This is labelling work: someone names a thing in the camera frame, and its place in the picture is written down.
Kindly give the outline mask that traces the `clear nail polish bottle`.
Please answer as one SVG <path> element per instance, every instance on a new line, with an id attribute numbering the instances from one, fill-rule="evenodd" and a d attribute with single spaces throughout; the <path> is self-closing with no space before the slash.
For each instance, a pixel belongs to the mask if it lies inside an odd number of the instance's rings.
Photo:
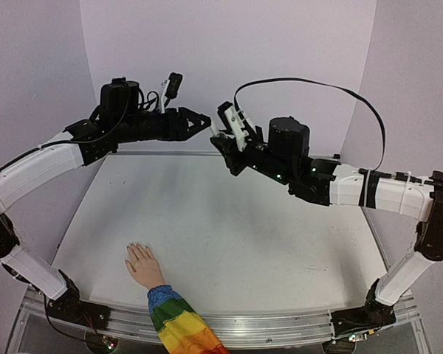
<path id="1" fill-rule="evenodd" d="M 227 136 L 225 133 L 219 133 L 213 135 L 210 138 L 210 141 L 213 145 L 228 145 L 231 143 L 231 138 Z"/>

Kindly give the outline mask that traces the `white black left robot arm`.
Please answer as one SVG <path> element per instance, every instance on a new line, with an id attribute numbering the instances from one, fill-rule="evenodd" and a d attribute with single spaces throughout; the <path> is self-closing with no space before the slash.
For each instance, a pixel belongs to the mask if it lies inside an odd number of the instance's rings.
<path id="1" fill-rule="evenodd" d="M 95 330 L 107 327 L 111 310 L 83 301 L 74 282 L 62 271 L 29 250 L 16 234 L 7 210 L 69 171 L 95 163 L 130 142 L 184 142 L 208 128 L 210 118 L 188 108 L 170 108 L 182 76 L 171 73 L 155 109 L 136 81 L 114 78 L 100 90 L 100 103 L 87 119 L 67 126 L 32 150 L 0 167 L 0 264 L 14 278 L 40 291 L 49 317 Z"/>

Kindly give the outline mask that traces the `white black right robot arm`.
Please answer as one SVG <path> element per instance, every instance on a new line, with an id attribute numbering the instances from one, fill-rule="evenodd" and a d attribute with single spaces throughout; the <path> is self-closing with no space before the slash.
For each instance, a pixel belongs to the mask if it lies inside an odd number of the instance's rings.
<path id="1" fill-rule="evenodd" d="M 232 175 L 250 167 L 311 204 L 365 207 L 416 220 L 416 241 L 373 283 L 365 304 L 331 314 L 336 337 L 392 325 L 401 295 L 429 267 L 443 261 L 443 173 L 415 177 L 352 167 L 334 159 L 313 159 L 308 155 L 309 128 L 293 117 L 272 119 L 266 142 L 260 128 L 250 133 L 247 124 L 236 117 L 227 124 L 225 130 L 211 125 L 210 141 Z"/>

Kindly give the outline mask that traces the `rainbow striped sleeve forearm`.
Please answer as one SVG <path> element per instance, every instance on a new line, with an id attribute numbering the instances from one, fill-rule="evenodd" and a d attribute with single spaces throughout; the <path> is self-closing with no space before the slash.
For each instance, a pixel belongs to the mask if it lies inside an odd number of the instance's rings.
<path id="1" fill-rule="evenodd" d="M 169 285 L 148 292 L 154 329 L 170 354 L 228 353 L 203 318 Z"/>

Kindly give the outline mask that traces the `mannequin hand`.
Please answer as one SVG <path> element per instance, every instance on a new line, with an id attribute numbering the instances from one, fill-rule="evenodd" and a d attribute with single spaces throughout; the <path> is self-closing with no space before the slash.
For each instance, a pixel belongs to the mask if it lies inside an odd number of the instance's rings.
<path id="1" fill-rule="evenodd" d="M 159 262 L 148 246 L 130 243 L 126 250 L 126 267 L 134 281 L 147 290 L 167 285 Z"/>

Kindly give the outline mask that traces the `aluminium table edge rail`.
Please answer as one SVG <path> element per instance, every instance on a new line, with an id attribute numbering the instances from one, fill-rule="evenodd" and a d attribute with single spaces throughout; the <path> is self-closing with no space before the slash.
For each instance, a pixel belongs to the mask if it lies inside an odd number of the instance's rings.
<path id="1" fill-rule="evenodd" d="M 218 151 L 184 151 L 184 150 L 119 150 L 110 155 L 117 156 L 222 156 Z M 340 155 L 321 156 L 313 155 L 313 159 L 332 159 L 340 161 Z"/>

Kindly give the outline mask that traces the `aluminium front frame rail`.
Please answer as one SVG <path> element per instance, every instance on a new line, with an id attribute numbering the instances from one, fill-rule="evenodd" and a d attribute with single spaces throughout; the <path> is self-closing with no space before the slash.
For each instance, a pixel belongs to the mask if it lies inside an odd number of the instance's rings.
<path id="1" fill-rule="evenodd" d="M 226 347 L 289 347 L 326 341 L 334 334 L 325 310 L 270 315 L 205 315 L 204 319 Z M 157 343 L 148 311 L 117 306 L 111 309 L 104 333 Z"/>

